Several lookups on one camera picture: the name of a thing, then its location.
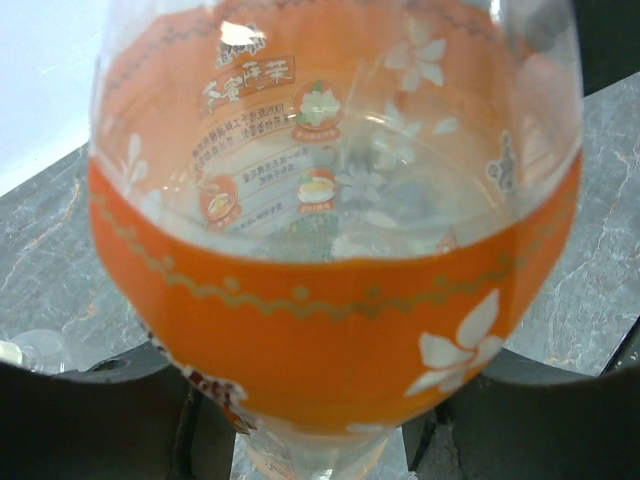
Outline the orange drink bottle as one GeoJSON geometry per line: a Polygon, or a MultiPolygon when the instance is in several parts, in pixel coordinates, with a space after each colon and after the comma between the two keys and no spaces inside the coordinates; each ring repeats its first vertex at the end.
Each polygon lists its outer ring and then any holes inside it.
{"type": "Polygon", "coordinates": [[[98,256],[269,479],[361,479],[553,269],[581,173],[569,1],[113,1],[98,256]]]}

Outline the clear bottle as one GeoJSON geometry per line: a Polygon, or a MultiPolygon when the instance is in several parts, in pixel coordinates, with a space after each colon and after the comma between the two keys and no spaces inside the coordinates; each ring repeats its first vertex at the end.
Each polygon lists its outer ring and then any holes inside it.
{"type": "Polygon", "coordinates": [[[97,357],[95,351],[52,330],[30,330],[1,341],[3,363],[44,375],[87,370],[97,357]]]}

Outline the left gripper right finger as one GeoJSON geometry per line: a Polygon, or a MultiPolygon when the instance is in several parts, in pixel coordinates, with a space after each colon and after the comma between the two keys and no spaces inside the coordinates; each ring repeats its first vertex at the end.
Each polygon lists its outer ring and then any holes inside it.
{"type": "Polygon", "coordinates": [[[639,326],[595,377],[503,349],[402,435],[421,479],[636,479],[639,326]]]}

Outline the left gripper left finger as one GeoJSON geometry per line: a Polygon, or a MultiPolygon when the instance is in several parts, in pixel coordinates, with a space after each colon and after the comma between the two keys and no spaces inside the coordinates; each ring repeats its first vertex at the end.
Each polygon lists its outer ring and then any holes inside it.
{"type": "Polygon", "coordinates": [[[1,365],[4,479],[228,479],[234,440],[151,343],[87,372],[1,365]]]}

